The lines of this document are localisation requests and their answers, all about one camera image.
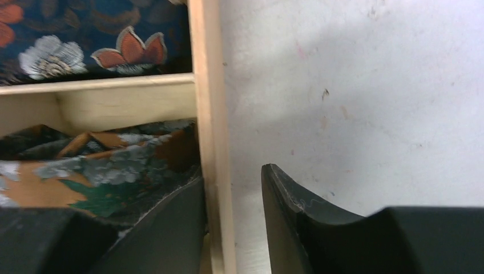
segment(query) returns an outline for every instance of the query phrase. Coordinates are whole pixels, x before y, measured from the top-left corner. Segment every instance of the brown floral fabric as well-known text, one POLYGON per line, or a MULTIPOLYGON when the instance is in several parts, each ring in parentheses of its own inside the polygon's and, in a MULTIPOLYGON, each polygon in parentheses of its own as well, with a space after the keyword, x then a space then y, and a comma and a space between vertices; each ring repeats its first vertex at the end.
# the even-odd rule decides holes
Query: brown floral fabric
POLYGON ((198 164, 191 120, 75 137, 35 126, 0 139, 0 206, 70 207, 134 223, 198 164))

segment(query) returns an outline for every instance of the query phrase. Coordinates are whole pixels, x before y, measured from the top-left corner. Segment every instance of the wooden tray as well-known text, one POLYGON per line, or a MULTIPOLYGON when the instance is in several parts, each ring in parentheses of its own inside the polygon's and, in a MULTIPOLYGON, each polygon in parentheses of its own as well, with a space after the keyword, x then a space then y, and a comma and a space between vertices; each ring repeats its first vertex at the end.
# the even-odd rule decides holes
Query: wooden tray
POLYGON ((190 0, 193 73, 0 87, 0 135, 197 117, 213 273, 236 273, 219 1, 190 0))

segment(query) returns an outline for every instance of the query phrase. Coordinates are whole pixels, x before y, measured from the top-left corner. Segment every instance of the wooden edge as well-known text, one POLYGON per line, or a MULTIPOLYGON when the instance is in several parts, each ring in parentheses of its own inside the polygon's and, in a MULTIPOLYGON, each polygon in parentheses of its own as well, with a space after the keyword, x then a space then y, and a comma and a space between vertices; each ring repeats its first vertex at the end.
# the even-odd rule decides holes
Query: wooden edge
POLYGON ((227 109, 218 0, 188 2, 212 270, 236 273, 227 109))
POLYGON ((136 76, 126 78, 71 81, 60 83, 22 84, 18 86, 0 87, 0 95, 76 90, 98 90, 103 88, 142 87, 193 82, 193 73, 136 76))

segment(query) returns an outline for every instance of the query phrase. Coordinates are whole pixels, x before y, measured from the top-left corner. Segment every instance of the wooden organizer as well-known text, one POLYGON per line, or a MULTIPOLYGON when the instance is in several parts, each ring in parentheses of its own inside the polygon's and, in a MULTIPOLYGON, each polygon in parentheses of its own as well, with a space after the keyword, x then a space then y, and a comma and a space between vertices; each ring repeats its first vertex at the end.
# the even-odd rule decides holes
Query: wooden organizer
POLYGON ((77 134, 197 117, 213 273, 236 273, 219 1, 191 0, 193 73, 0 87, 0 135, 77 134))

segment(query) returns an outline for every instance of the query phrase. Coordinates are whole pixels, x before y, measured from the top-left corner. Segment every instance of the folded cloth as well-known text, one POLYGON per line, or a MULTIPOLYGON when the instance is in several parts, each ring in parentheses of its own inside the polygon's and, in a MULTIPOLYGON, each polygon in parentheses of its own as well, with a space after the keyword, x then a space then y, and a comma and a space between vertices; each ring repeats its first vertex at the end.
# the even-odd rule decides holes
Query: folded cloth
POLYGON ((0 139, 0 207, 71 207, 133 224, 199 168, 195 122, 69 137, 44 125, 0 139))
POLYGON ((191 58, 182 4, 1 0, 0 84, 176 73, 173 62, 191 58))

